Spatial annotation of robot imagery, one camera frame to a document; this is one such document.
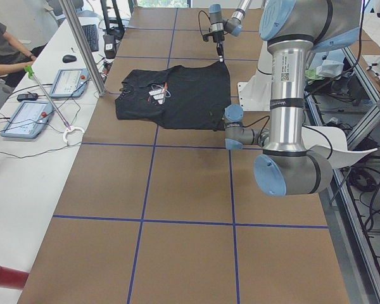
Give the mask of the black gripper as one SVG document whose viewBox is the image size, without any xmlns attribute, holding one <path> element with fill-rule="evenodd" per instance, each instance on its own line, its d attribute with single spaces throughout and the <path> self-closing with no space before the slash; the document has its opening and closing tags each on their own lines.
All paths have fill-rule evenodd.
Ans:
<svg viewBox="0 0 380 304">
<path fill-rule="evenodd" d="M 224 42 L 224 31 L 214 31 L 212 33 L 213 41 L 217 43 L 217 54 L 219 62 L 224 61 L 224 49 L 223 49 L 223 42 Z"/>
</svg>

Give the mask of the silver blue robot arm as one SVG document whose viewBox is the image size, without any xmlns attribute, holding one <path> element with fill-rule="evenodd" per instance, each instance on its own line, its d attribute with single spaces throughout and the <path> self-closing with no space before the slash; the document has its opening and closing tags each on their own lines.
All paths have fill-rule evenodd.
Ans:
<svg viewBox="0 0 380 304">
<path fill-rule="evenodd" d="M 225 145 L 262 147 L 254 162 L 259 188 L 269 196 L 312 194 L 325 189 L 333 170 L 329 158 L 304 147 L 305 65 L 308 54 L 341 49 L 360 35 L 360 1 L 269 1 L 260 20 L 260 37 L 272 55 L 270 127 L 243 126 L 237 104 L 224 111 Z"/>
<path fill-rule="evenodd" d="M 224 62 L 224 41 L 225 34 L 231 34 L 237 37 L 242 29 L 242 22 L 246 16 L 246 12 L 250 7 L 251 1 L 240 1 L 237 8 L 234 10 L 231 18 L 225 19 L 222 16 L 221 5 L 212 4 L 209 9 L 210 27 L 207 34 L 203 34 L 203 40 L 209 41 L 211 37 L 213 42 L 216 43 L 216 50 L 219 62 Z"/>
</svg>

